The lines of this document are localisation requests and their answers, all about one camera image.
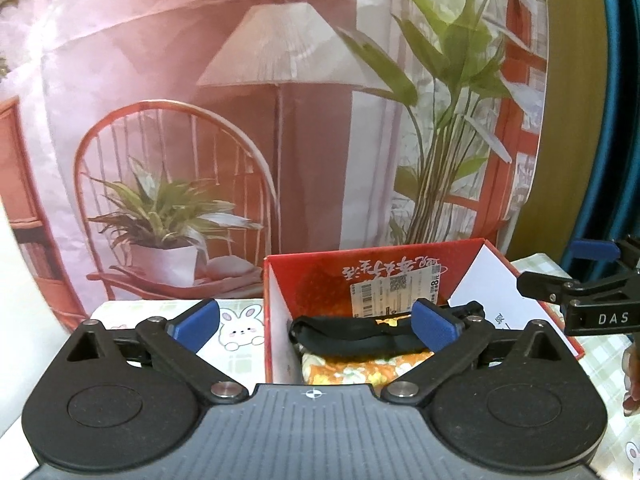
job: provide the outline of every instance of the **white sticker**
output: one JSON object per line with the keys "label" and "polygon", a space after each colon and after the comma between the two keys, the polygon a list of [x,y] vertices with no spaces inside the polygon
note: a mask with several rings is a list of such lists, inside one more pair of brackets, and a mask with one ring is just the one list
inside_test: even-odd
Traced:
{"label": "white sticker", "polygon": [[438,300],[440,264],[351,285],[353,317],[390,316],[408,312],[418,298]]}

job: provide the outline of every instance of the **rabbit ear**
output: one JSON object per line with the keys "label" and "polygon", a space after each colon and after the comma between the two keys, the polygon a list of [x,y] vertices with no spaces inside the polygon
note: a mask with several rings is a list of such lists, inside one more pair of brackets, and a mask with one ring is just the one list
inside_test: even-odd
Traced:
{"label": "rabbit ear", "polygon": [[252,304],[252,305],[246,306],[244,310],[242,310],[242,314],[240,314],[240,317],[258,317],[258,314],[260,314],[261,310],[262,310],[261,305]]}
{"label": "rabbit ear", "polygon": [[229,321],[233,321],[234,319],[238,319],[236,313],[230,308],[221,308],[220,309],[220,323],[225,324]]}
{"label": "rabbit ear", "polygon": [[634,444],[633,442],[627,442],[626,457],[631,460],[631,462],[635,462],[636,460],[638,460],[638,455],[640,455],[640,452],[638,452],[636,444]]}

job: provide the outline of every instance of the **printed backdrop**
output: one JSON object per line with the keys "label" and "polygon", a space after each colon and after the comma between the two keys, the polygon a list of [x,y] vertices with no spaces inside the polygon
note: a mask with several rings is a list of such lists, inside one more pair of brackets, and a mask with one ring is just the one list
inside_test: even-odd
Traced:
{"label": "printed backdrop", "polygon": [[254,298],[266,254],[494,238],[546,0],[0,0],[0,190],[69,328]]}

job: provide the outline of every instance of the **chair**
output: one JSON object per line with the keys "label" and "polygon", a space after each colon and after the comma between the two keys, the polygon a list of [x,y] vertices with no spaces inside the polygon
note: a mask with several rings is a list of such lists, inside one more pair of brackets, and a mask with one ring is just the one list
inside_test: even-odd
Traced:
{"label": "chair", "polygon": [[113,247],[113,235],[100,234],[102,225],[88,221],[116,210],[106,199],[108,188],[94,179],[132,184],[131,158],[154,175],[164,168],[170,180],[209,183],[217,198],[236,205],[233,213],[263,226],[260,230],[230,230],[226,242],[210,240],[210,256],[235,255],[259,267],[271,253],[272,232],[277,231],[272,227],[275,190],[268,164],[253,141],[209,110],[176,101],[145,100],[110,112],[86,133],[76,151],[76,199],[97,268],[87,278],[101,281],[109,300],[116,299],[114,289],[144,300],[261,295],[259,273],[251,283],[225,278],[187,288],[153,283],[136,273],[129,247]]}

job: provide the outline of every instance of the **white lampshade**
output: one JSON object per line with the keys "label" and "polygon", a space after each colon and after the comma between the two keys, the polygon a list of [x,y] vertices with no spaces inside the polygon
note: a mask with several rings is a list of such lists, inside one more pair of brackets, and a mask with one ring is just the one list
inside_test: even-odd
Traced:
{"label": "white lampshade", "polygon": [[249,9],[200,76],[198,85],[284,82],[388,90],[307,2]]}

